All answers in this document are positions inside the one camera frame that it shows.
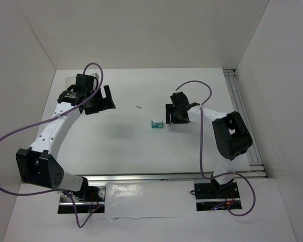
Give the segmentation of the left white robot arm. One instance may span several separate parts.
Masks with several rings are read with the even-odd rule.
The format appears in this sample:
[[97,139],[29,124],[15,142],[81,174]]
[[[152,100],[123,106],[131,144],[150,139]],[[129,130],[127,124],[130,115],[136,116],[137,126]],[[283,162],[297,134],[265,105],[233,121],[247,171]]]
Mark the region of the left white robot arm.
[[84,200],[98,189],[89,186],[88,180],[63,170],[57,162],[59,149],[73,123],[81,116],[114,109],[111,91],[104,86],[102,95],[98,74],[77,74],[75,84],[63,91],[53,114],[39,137],[28,149],[19,149],[16,162],[22,182],[53,190],[67,190],[77,199]]

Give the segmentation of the plain white block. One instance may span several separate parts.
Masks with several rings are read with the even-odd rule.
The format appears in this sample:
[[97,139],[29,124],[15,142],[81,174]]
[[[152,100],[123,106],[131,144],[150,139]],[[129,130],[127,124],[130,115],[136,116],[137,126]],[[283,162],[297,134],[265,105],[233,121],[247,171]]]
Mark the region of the plain white block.
[[161,117],[155,117],[153,118],[153,123],[158,125],[163,123],[163,119]]

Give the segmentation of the white perforated box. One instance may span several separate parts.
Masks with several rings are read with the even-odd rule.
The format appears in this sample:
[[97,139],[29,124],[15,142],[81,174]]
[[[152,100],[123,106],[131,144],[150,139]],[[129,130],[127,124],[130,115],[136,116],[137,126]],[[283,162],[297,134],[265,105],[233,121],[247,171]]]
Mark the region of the white perforated box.
[[[96,87],[98,86],[100,76],[97,73],[93,73],[93,74],[89,74],[89,75],[97,78],[97,80],[94,80],[94,83],[93,83],[93,90],[95,90]],[[66,88],[69,88],[71,85],[74,85],[75,83],[76,83],[76,76],[68,77],[65,79]]]

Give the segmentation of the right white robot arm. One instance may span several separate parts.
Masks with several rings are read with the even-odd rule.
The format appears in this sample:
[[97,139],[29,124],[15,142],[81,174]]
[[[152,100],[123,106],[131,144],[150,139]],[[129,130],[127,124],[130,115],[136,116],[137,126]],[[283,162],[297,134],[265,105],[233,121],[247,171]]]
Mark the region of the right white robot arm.
[[[236,165],[240,156],[253,145],[253,139],[239,112],[224,113],[206,108],[199,103],[190,103],[183,92],[170,96],[166,104],[167,124],[200,124],[199,167],[204,179],[209,180],[215,193],[228,189],[233,183]],[[220,155],[216,169],[206,177],[203,168],[204,131],[210,130]]]

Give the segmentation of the light green G block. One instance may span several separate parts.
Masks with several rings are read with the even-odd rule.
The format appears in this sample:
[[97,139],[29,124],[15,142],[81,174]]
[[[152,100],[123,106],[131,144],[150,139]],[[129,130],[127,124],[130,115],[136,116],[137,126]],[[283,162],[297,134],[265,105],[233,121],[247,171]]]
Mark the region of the light green G block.
[[162,129],[164,127],[164,123],[161,122],[161,123],[158,123],[158,129]]

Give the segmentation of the dark green H block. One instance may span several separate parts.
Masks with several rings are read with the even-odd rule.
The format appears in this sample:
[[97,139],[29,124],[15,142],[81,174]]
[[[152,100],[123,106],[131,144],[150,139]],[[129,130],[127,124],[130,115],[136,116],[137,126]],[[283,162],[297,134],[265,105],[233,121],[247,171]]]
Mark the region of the dark green H block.
[[154,123],[153,121],[151,122],[151,128],[152,129],[157,129],[158,128],[158,124]]

